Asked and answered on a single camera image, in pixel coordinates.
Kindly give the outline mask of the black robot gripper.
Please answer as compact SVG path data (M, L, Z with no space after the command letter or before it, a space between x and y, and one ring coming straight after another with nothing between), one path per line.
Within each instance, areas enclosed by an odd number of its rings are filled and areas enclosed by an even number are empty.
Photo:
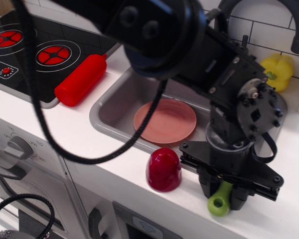
M277 154L274 140L268 133L261 137L272 150L272 156L258 156L252 141L228 144L208 126L206 141L180 143L181 162L197 170L206 198L210 198L218 190L222 181L231 183L232 211L241 210L248 197L255 194L274 201L284 180L268 166Z

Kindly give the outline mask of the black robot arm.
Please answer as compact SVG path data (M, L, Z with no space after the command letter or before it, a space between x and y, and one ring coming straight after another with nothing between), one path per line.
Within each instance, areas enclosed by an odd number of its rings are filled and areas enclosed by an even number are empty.
M230 183L227 198L239 210L248 196L275 200L283 178L259 157L262 137L277 147L269 130L279 127L279 96L264 69L228 38L226 11L208 14L196 0L60 0L124 45L142 76L174 79L211 101L205 142L184 141L181 161L197 169L206 197Z

